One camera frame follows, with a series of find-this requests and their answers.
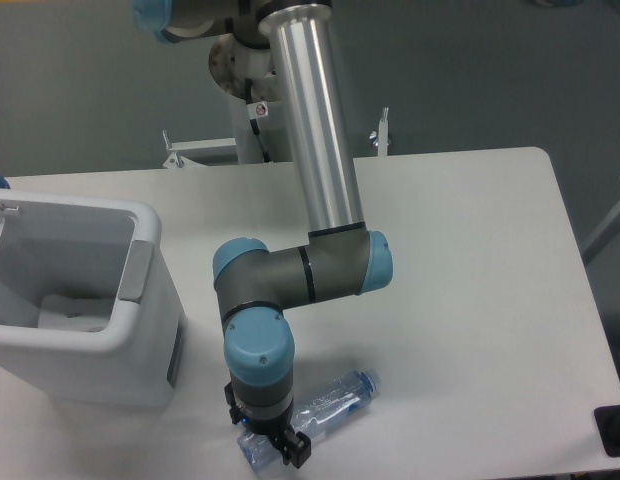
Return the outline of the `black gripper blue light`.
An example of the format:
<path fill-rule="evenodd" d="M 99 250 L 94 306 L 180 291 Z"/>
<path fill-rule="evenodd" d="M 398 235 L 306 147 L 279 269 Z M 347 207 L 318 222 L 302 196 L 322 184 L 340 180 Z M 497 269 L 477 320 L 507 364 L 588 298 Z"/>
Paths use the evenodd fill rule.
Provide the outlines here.
<path fill-rule="evenodd" d="M 280 452 L 285 465 L 291 464 L 296 469 L 300 469 L 310 458 L 310 437 L 302 431 L 294 431 L 291 427 L 292 407 L 288 407 L 274 418 L 257 420 L 247 416 L 239 407 L 236 407 L 231 382 L 224 386 L 224 396 L 232 423 L 243 426 L 251 433 L 266 436 L 272 446 Z"/>

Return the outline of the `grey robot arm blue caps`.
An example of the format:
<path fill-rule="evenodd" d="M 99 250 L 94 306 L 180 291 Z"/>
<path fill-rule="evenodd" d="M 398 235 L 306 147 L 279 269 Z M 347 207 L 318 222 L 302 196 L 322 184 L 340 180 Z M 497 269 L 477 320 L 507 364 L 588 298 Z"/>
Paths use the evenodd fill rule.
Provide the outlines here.
<path fill-rule="evenodd" d="M 231 420 L 265 437 L 285 464 L 302 466 L 312 442 L 292 426 L 288 309 L 386 287 L 386 237 L 367 228 L 331 55 L 328 1 L 135 1 L 139 29 L 179 43 L 233 34 L 271 53 L 286 133 L 309 218 L 306 244 L 279 251 L 252 238 L 217 249 L 213 285 L 230 380 Z"/>

